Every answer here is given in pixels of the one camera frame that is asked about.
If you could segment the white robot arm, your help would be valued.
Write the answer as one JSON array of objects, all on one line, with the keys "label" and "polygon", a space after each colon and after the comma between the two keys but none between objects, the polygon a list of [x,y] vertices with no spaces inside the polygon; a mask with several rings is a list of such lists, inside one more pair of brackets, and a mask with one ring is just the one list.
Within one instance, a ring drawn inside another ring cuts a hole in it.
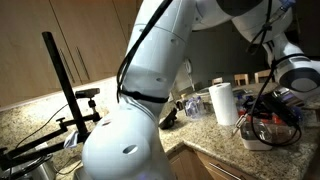
[{"label": "white robot arm", "polygon": [[319,64],[284,32],[295,0],[143,0],[117,75],[116,111],[103,117],[84,143],[82,162],[92,180],[172,180],[159,138],[190,34],[232,22],[262,45],[277,83],[301,99],[319,91]]}]

